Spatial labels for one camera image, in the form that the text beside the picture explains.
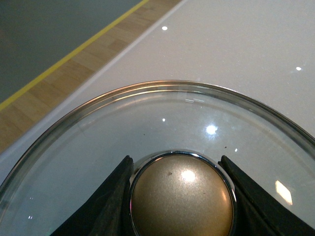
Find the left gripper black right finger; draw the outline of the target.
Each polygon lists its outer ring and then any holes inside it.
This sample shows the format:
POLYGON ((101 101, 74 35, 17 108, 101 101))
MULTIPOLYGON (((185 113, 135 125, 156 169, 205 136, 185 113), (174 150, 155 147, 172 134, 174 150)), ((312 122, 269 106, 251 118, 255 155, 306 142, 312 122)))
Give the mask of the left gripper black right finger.
POLYGON ((227 156, 219 165, 235 186, 234 236, 313 236, 315 230, 282 206, 227 156))

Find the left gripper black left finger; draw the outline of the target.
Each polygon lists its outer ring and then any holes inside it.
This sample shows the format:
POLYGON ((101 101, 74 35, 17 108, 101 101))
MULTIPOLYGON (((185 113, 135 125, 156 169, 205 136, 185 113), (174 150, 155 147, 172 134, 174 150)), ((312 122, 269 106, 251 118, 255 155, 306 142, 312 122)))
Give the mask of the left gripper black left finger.
POLYGON ((55 231, 53 236, 122 236, 124 209, 133 173, 126 156, 100 187, 55 231))

